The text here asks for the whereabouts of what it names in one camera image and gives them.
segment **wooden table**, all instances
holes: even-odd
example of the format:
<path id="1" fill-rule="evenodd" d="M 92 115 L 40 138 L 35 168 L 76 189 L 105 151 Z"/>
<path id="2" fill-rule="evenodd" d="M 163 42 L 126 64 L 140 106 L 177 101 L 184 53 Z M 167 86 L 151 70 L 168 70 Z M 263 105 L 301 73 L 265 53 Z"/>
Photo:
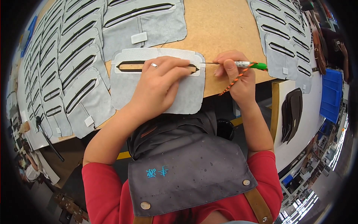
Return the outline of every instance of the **wooden table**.
<path id="1" fill-rule="evenodd" d="M 37 24 L 55 0 L 49 0 L 38 14 Z M 185 0 L 185 22 L 188 34 L 184 40 L 166 43 L 162 48 L 177 48 L 201 53 L 207 62 L 219 53 L 237 49 L 251 61 L 266 63 L 256 21 L 246 0 Z M 106 68 L 110 74 L 111 61 Z M 218 65 L 207 65 L 205 71 L 204 97 L 219 94 L 229 84 L 227 77 L 217 78 L 214 71 Z M 272 80 L 267 72 L 256 70 L 256 83 Z M 75 137 L 51 138 L 53 143 Z"/>

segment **woman's right hand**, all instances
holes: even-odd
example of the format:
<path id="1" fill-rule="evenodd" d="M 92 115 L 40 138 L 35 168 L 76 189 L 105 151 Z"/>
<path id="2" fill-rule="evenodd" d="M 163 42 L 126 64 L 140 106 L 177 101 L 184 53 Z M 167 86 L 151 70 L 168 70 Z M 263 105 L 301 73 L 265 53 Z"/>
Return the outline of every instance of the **woman's right hand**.
<path id="1" fill-rule="evenodd" d="M 247 57 L 237 50 L 220 53 L 213 62 L 220 63 L 216 69 L 215 76 L 228 76 L 232 82 L 243 70 L 236 67 L 234 61 L 249 61 Z M 255 104 L 255 71 L 250 68 L 229 89 L 232 98 L 241 109 L 249 108 Z"/>

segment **blue plastic bin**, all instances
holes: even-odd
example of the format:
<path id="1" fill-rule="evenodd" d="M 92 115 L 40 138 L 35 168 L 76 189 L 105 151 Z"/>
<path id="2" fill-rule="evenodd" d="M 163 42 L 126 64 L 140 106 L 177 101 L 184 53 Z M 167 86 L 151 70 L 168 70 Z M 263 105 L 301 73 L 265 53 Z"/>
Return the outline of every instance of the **blue plastic bin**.
<path id="1" fill-rule="evenodd" d="M 322 102 L 320 115 L 337 123 L 340 100 L 342 98 L 342 73 L 332 69 L 326 69 L 323 76 Z"/>

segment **gray apron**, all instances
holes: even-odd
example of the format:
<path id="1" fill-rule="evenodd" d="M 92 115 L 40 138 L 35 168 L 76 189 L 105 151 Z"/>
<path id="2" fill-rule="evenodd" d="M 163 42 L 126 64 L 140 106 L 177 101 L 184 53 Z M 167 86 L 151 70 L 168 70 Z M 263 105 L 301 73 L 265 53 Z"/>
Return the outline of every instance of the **gray apron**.
<path id="1" fill-rule="evenodd" d="M 127 141 L 135 216 L 156 216 L 235 196 L 257 186 L 240 147 L 216 136 L 213 111 L 162 114 Z"/>

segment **stack of leather pieces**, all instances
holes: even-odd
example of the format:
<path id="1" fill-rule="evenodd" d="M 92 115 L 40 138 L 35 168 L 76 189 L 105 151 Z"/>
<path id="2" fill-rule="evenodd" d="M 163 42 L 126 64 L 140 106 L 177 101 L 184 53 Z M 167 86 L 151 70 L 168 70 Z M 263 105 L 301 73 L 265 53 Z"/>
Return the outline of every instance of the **stack of leather pieces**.
<path id="1" fill-rule="evenodd" d="M 282 143 L 290 142 L 295 136 L 302 115 L 302 91 L 297 88 L 286 95 L 282 104 Z"/>

